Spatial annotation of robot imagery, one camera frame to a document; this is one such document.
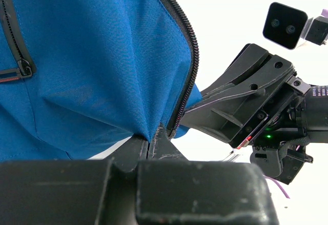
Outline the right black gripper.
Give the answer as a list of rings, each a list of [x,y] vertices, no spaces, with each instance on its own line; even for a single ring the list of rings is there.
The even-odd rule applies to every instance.
[[[201,94],[180,125],[235,149],[251,145],[251,162],[275,180],[290,183],[313,162],[306,146],[327,142],[326,87],[305,83],[291,62],[257,44],[246,44]]]

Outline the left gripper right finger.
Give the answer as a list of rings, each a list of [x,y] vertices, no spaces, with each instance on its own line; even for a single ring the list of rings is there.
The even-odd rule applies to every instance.
[[[189,161],[172,152],[164,126],[140,161],[135,216],[139,224],[278,224],[269,187],[251,163]]]

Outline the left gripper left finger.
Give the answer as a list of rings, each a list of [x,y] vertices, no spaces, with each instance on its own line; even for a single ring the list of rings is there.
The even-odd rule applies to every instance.
[[[1,163],[1,224],[136,224],[135,172],[147,149],[133,136],[103,160]]]

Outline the blue and black jacket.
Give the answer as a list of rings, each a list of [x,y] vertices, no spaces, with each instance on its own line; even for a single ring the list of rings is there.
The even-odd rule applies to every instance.
[[[201,100],[176,0],[1,0],[1,160],[88,159],[185,135]]]

